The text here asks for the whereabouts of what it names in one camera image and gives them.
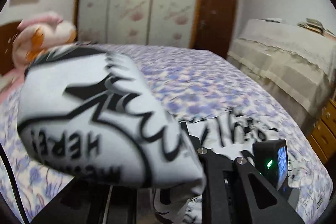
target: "purple floral bedspread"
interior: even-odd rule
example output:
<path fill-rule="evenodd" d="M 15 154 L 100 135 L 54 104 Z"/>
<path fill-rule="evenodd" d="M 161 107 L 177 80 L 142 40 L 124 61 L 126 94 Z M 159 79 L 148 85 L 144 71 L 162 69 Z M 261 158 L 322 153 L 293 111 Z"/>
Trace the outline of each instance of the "purple floral bedspread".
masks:
<path fill-rule="evenodd" d="M 326 208 L 332 181 L 289 114 L 255 81 L 208 51 L 174 47 L 99 45 L 127 53 L 136 62 L 155 97 L 178 119 L 216 117 L 232 106 L 279 129 L 288 151 L 297 160 L 291 187 L 301 189 L 296 211 L 313 224 Z M 0 105 L 0 143 L 9 158 L 29 220 L 62 190 L 72 177 L 30 160 L 16 131 L 20 88 Z M 0 192 L 21 219 L 11 184 L 0 160 Z"/>

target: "pink plush toy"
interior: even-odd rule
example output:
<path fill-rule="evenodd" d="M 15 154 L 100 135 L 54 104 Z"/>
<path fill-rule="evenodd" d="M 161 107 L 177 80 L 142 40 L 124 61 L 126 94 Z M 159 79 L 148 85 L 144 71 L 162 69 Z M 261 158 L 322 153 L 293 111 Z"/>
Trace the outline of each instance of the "pink plush toy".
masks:
<path fill-rule="evenodd" d="M 40 53 L 71 43 L 77 36 L 76 27 L 55 12 L 23 20 L 17 28 L 21 33 L 13 42 L 12 59 L 18 69 L 25 69 Z"/>

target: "small screen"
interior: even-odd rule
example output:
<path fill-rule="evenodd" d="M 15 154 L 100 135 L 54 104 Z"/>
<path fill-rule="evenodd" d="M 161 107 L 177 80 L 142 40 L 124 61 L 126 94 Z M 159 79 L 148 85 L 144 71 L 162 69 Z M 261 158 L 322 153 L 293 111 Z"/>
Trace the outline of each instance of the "small screen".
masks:
<path fill-rule="evenodd" d="M 288 161 L 286 156 L 286 148 L 284 146 L 278 150 L 278 173 L 279 179 L 277 190 L 279 190 L 288 175 Z"/>

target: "wooden door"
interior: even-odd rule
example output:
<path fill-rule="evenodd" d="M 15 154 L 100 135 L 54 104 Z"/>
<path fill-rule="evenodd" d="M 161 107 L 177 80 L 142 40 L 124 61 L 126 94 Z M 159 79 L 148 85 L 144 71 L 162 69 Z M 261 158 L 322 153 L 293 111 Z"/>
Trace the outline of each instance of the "wooden door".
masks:
<path fill-rule="evenodd" d="M 201 0 L 195 49 L 226 58 L 235 22 L 237 0 Z"/>

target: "drawer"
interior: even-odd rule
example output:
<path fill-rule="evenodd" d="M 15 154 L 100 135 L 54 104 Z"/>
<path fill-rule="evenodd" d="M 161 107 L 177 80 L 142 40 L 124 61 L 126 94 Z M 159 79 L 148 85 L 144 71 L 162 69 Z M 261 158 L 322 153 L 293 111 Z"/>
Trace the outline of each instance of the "drawer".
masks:
<path fill-rule="evenodd" d="M 314 139 L 314 137 L 312 135 L 309 135 L 307 137 L 312 149 L 315 151 L 316 155 L 319 157 L 320 161 L 325 164 L 327 162 L 327 157 L 325 156 L 325 154 L 323 153 L 322 149 L 320 148 L 319 144 L 317 143 L 317 141 Z"/>
<path fill-rule="evenodd" d="M 325 156 L 330 158 L 336 151 L 336 138 L 324 122 L 319 120 L 311 134 L 319 144 Z"/>
<path fill-rule="evenodd" d="M 336 136 L 336 108 L 330 101 L 328 102 L 321 119 L 329 127 L 331 132 Z"/>

